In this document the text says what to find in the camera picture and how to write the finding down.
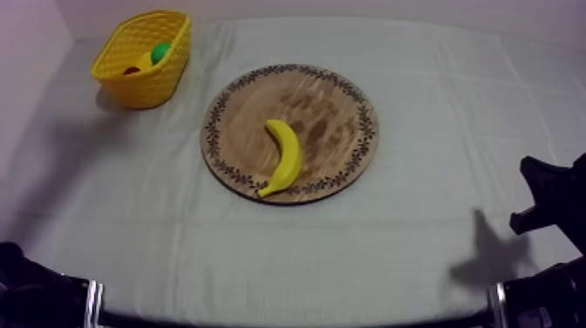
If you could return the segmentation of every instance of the yellow banana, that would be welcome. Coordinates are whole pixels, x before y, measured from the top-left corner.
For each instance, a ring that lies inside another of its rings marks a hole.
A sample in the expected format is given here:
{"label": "yellow banana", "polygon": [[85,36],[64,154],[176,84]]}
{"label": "yellow banana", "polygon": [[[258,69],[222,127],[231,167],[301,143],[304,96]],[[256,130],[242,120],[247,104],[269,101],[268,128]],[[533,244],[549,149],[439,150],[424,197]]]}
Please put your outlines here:
{"label": "yellow banana", "polygon": [[281,161],[270,178],[269,185],[258,190],[258,195],[261,197],[288,188],[299,175],[302,161],[299,140],[287,123],[281,120],[267,120],[266,127],[279,143]]}

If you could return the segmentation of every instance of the plastic basket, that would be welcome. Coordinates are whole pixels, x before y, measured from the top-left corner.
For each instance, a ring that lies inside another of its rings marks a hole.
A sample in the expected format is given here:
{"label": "plastic basket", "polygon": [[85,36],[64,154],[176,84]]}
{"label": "plastic basket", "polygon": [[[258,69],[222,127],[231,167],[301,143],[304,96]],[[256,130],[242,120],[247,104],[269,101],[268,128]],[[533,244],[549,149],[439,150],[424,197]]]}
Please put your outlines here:
{"label": "plastic basket", "polygon": [[[189,17],[178,11],[156,10],[120,24],[92,65],[92,76],[122,105],[129,108],[158,106],[173,95],[189,58]],[[158,43],[171,47],[152,67],[123,75],[137,59]]]}

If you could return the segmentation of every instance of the white tablecloth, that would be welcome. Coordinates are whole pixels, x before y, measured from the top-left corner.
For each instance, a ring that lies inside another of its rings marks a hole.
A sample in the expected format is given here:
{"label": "white tablecloth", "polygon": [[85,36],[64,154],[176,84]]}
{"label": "white tablecloth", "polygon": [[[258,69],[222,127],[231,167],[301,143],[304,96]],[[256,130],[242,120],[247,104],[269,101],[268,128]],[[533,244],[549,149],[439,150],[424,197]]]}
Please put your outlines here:
{"label": "white tablecloth", "polygon": [[[2,181],[2,232],[106,284],[106,306],[176,320],[397,323],[485,304],[484,289],[578,256],[556,228],[514,236],[532,155],[586,152],[586,57],[527,40],[363,18],[194,28],[161,108],[121,115],[74,45]],[[360,87],[380,142],[348,189],[293,208],[249,202],[202,161],[211,99],[255,68],[321,65]],[[474,209],[482,215],[474,215]]]}

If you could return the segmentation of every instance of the wood grain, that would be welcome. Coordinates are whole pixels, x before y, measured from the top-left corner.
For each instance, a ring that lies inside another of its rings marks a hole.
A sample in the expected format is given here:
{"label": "wood grain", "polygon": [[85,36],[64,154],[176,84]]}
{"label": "wood grain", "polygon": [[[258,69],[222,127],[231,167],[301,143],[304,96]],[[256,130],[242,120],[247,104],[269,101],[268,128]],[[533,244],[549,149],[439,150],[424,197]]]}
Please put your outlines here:
{"label": "wood grain", "polygon": [[[260,198],[279,163],[266,120],[287,122],[303,150],[293,185]],[[348,187],[366,169],[378,145],[371,103],[350,81],[309,65],[273,65],[224,88],[210,105],[201,151],[226,187],[260,202],[313,202]]]}

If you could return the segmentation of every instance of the floral pattern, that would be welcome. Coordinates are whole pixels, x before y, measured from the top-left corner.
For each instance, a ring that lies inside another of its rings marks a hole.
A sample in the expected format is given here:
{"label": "floral pattern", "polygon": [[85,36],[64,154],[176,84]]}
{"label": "floral pattern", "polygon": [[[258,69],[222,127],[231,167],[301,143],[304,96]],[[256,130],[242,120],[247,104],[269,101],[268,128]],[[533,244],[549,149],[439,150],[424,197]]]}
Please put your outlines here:
{"label": "floral pattern", "polygon": [[284,192],[288,195],[310,195],[327,188],[339,188],[348,180],[351,174],[358,170],[364,156],[371,150],[371,141],[377,133],[376,127],[371,118],[371,111],[364,104],[365,96],[354,85],[333,72],[313,66],[295,64],[267,66],[252,71],[228,85],[228,91],[221,93],[215,100],[214,106],[210,110],[208,121],[204,126],[206,131],[204,153],[213,160],[212,167],[225,174],[233,183],[246,185],[255,191],[269,185],[268,181],[254,181],[251,175],[241,172],[240,169],[230,166],[225,160],[220,159],[220,131],[217,125],[221,122],[221,115],[226,111],[226,104],[230,99],[230,94],[241,90],[260,77],[293,71],[299,71],[316,79],[330,81],[344,94],[351,97],[358,104],[358,131],[361,133],[361,137],[357,140],[357,145],[352,150],[351,159],[345,163],[343,171],[337,172],[334,176],[324,177],[319,181],[310,181],[303,186],[293,186]]}

